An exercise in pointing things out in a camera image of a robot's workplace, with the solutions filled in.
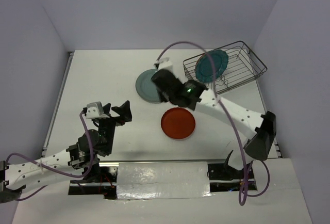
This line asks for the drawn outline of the light blue round plate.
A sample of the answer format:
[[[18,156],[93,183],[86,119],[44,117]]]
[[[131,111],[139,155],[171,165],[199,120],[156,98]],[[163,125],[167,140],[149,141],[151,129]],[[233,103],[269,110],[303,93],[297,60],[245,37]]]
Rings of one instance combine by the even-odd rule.
[[[157,72],[156,69],[149,69],[142,72],[135,83],[137,94],[146,102],[161,103],[155,84],[151,81],[152,76]]]

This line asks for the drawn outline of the orange fluted plate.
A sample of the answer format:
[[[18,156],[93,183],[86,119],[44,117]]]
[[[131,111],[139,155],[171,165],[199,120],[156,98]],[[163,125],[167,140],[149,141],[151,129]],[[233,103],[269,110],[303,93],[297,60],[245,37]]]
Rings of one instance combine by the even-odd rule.
[[[175,107],[167,110],[161,118],[161,129],[171,139],[182,140],[191,136],[196,121],[191,112]]]

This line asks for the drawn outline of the teal scalloped ornate plate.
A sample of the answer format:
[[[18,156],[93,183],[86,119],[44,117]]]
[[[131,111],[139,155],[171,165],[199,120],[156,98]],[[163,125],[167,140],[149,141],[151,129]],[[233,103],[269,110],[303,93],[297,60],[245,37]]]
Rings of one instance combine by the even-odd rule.
[[[227,69],[228,54],[223,50],[209,51],[199,58],[195,65],[195,77],[201,83],[211,83],[213,72],[215,78],[219,78]]]

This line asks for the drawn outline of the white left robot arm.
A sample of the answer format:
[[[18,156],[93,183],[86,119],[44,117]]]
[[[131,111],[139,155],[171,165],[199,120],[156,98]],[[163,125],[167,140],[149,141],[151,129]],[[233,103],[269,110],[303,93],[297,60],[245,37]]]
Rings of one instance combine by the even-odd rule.
[[[36,160],[11,153],[1,161],[1,203],[22,201],[23,193],[30,190],[38,193],[48,185],[65,180],[95,182],[101,177],[99,157],[112,153],[116,127],[132,121],[130,102],[114,107],[93,102],[83,108],[79,118],[85,132],[68,148]],[[9,159],[13,156],[24,162],[11,164]]]

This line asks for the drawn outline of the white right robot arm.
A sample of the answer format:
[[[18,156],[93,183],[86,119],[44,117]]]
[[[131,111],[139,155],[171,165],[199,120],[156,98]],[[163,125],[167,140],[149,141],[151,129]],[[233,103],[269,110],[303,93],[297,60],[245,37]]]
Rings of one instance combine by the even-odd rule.
[[[151,81],[161,101],[211,116],[231,126],[236,135],[246,137],[245,142],[239,142],[239,151],[232,151],[226,159],[224,172],[229,178],[236,178],[252,161],[267,160],[276,136],[274,113],[246,109],[194,80],[182,83],[166,69],[158,70]]]

